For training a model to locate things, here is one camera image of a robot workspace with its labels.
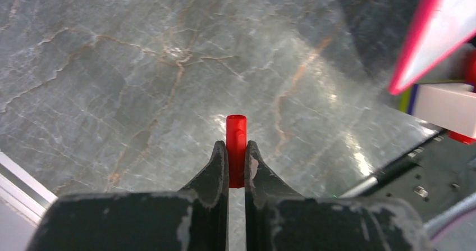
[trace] metal screw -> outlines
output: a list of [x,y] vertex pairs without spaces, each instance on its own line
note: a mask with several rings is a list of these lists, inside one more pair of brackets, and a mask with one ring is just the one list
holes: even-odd
[[460,185],[457,184],[457,183],[455,183],[455,182],[451,184],[451,187],[452,187],[455,191],[460,190]]
[[428,197],[428,191],[426,191],[425,188],[421,186],[417,186],[415,189],[413,189],[413,192],[417,193],[422,198]]

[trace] white block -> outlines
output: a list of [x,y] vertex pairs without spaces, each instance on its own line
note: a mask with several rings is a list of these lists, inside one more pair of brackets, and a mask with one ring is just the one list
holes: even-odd
[[462,83],[420,84],[412,115],[444,129],[476,138],[476,93]]

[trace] gray marble tabletop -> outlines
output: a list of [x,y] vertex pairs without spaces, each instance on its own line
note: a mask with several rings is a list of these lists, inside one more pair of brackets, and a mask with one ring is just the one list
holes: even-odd
[[0,149],[58,195],[175,190],[239,113],[293,188],[339,195],[434,133],[386,92],[417,1],[0,0]]

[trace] red object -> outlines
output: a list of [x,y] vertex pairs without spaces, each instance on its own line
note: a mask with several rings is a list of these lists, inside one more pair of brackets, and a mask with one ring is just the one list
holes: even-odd
[[476,139],[465,136],[463,134],[456,133],[454,131],[448,131],[448,136],[451,139],[464,143],[464,144],[473,144],[474,142],[476,142]]
[[[426,68],[421,69],[416,74],[412,74],[410,79],[404,83],[406,80],[405,77],[407,73],[410,72],[412,63],[414,62],[415,57],[421,52],[421,45],[424,41],[424,38],[430,33],[430,26],[432,20],[436,16],[441,16],[439,6],[443,3],[443,0],[420,0],[411,21],[409,31],[405,37],[405,41],[402,46],[399,58],[396,63],[395,72],[393,78],[390,82],[388,90],[391,94],[396,95],[400,94],[403,90],[416,83],[423,75],[425,75],[430,69],[435,67],[441,60],[447,57],[450,53],[456,50],[462,43],[469,40],[475,33],[476,29],[472,31],[466,38],[458,40],[453,46],[450,46],[446,51],[437,57],[430,65]],[[448,29],[441,29],[440,31],[451,30],[455,28],[454,23],[448,22]],[[430,33],[434,36],[434,40],[439,41],[442,36],[445,39],[449,39],[450,33],[442,35],[441,33]]]
[[245,186],[246,117],[226,117],[226,149],[230,170],[230,188]]
[[464,80],[467,83],[472,84],[475,87],[474,89],[476,91],[476,49],[473,50],[469,55]]

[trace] red cylinder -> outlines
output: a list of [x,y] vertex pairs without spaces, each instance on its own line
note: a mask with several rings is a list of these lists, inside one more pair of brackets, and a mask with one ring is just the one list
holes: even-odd
[[246,117],[229,115],[226,117],[226,149],[230,170],[230,188],[245,186]]
[[453,140],[456,140],[457,142],[461,142],[467,145],[471,145],[476,142],[475,139],[465,136],[463,134],[456,133],[454,131],[449,130],[448,131],[448,137],[450,137]]

